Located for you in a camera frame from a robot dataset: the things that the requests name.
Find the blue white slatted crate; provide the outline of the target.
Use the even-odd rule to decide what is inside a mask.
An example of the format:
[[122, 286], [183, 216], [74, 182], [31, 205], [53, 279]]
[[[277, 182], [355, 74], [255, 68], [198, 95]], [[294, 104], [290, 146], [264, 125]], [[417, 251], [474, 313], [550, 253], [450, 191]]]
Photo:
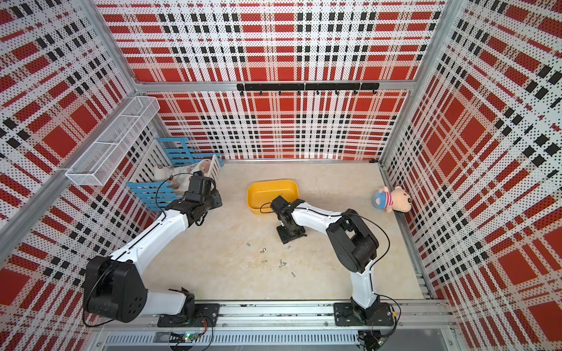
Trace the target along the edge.
[[198, 153], [186, 137], [154, 139], [127, 186], [152, 211], [163, 210], [183, 197], [190, 177], [200, 171], [218, 180], [223, 160], [219, 153]]

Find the green circuit board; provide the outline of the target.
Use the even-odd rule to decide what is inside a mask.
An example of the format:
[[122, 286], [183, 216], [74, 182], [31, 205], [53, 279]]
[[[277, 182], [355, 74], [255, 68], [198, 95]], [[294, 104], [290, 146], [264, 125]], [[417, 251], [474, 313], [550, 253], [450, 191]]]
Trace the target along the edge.
[[175, 343], [175, 344], [193, 343], [193, 342], [196, 342], [200, 338], [200, 336], [201, 336], [200, 333], [190, 333], [190, 332], [174, 333], [174, 332], [171, 332], [169, 334], [169, 342]]

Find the yellow plastic storage box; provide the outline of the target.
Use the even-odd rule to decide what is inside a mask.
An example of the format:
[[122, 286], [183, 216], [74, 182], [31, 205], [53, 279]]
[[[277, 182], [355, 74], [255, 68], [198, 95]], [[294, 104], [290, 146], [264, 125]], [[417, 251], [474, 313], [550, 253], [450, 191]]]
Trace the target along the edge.
[[282, 196], [286, 201], [293, 202], [299, 197], [297, 183], [290, 179], [259, 181], [247, 190], [247, 206], [256, 215], [272, 213], [272, 201]]

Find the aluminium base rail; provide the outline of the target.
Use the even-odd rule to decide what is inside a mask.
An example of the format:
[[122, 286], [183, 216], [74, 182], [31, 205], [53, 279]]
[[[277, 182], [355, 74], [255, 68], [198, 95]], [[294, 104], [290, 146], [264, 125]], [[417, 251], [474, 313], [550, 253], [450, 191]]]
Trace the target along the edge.
[[[88, 350], [464, 350], [460, 328], [443, 300], [389, 303], [387, 326], [337, 317], [344, 301], [212, 301], [189, 325], [158, 326], [157, 316], [112, 322], [92, 333]], [[200, 333], [193, 343], [169, 334]]]

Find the white plush toy in crate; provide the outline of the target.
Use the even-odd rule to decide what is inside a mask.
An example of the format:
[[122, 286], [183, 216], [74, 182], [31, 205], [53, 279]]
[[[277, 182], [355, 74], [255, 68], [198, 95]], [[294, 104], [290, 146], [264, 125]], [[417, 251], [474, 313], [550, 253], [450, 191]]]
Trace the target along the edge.
[[184, 192], [188, 190], [191, 174], [201, 171], [204, 175], [207, 175], [211, 165], [211, 159], [203, 159], [196, 164], [176, 168], [155, 165], [153, 167], [153, 181], [164, 181], [165, 184], [162, 186], [163, 188], [168, 187], [172, 189], [174, 193], [183, 195]]

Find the black hook rail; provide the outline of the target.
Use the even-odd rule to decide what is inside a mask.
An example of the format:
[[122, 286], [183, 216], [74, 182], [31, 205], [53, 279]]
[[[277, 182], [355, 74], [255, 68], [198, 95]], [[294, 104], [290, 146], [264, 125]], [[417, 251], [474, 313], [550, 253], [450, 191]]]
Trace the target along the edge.
[[377, 91], [380, 83], [240, 83], [238, 92]]

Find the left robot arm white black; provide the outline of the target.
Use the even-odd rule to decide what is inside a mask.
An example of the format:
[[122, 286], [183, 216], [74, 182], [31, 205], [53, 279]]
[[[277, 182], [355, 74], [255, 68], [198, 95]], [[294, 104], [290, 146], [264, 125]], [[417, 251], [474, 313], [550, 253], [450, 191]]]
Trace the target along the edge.
[[177, 235], [193, 225], [203, 225], [206, 215], [221, 206], [216, 181], [200, 171], [190, 175], [183, 197], [169, 203], [139, 237], [108, 257], [96, 256], [88, 262], [83, 313], [103, 317], [107, 323], [129, 323], [149, 315], [159, 316], [160, 327], [193, 323], [198, 314], [191, 292], [184, 288], [148, 290], [142, 275]]

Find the pink plush pig toy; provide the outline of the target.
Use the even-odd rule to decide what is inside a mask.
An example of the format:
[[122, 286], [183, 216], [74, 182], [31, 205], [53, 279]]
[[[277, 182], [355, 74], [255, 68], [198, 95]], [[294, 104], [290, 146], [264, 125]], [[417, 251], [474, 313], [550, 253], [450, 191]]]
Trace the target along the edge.
[[382, 187], [373, 196], [373, 206], [388, 213], [407, 213], [412, 208], [412, 200], [402, 187], [395, 187], [392, 191], [388, 187]]

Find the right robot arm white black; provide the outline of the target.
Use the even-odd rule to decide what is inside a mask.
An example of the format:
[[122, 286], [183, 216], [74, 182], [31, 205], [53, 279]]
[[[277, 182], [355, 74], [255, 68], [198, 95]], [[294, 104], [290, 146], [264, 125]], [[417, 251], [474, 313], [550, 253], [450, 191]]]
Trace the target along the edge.
[[311, 206], [301, 199], [290, 203], [281, 195], [269, 205], [281, 222], [277, 232], [282, 243], [305, 237], [307, 228], [324, 233], [337, 259], [350, 272], [351, 302], [349, 311], [341, 312], [337, 317], [341, 323], [349, 318], [363, 326], [377, 322], [387, 326], [392, 324], [389, 316], [383, 316], [392, 309], [381, 301], [373, 278], [379, 242], [363, 217], [353, 209], [333, 212]]

